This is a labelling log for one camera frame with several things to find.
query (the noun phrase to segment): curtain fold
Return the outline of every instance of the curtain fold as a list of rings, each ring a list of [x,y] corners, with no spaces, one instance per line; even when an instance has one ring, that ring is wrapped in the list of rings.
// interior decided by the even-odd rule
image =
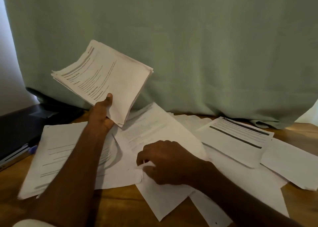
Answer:
[[[57,83],[91,39],[154,69],[134,108],[284,128],[318,98],[318,0],[5,0],[25,85],[82,108]]]

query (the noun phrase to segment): right hand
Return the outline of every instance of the right hand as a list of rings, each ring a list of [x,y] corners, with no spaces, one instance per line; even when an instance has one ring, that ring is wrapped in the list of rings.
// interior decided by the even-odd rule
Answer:
[[[177,142],[157,141],[145,145],[138,153],[137,165],[152,161],[153,166],[143,171],[157,184],[192,185],[196,174],[205,167],[205,161],[192,155]]]

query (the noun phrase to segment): hand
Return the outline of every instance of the hand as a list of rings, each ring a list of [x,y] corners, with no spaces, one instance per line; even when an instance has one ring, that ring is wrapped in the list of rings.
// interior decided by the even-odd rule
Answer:
[[[106,131],[109,131],[114,122],[107,118],[107,108],[112,105],[113,95],[111,93],[107,94],[107,97],[104,101],[97,102],[89,110],[88,124],[93,125],[94,127],[102,127]]]
[[[155,167],[145,166],[143,171],[157,184],[192,185],[196,174],[205,167],[197,158],[177,142],[157,141],[145,145],[138,153],[137,165],[152,161]]]

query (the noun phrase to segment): forearm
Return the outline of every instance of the forearm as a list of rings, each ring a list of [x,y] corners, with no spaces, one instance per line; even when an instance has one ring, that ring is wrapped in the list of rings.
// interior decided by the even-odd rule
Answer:
[[[202,163],[190,185],[215,201],[238,226],[300,226],[246,193],[211,162]]]
[[[88,124],[64,166],[41,195],[29,218],[58,227],[84,226],[107,131]]]

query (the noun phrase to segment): left hand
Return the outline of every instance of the left hand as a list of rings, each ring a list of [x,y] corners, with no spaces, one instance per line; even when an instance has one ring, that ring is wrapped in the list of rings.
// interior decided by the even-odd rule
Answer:
[[[114,125],[114,122],[107,118],[107,108],[112,105],[112,102],[113,95],[111,93],[107,94],[104,101],[97,102],[89,110],[88,124],[103,127],[106,131],[109,131]]]

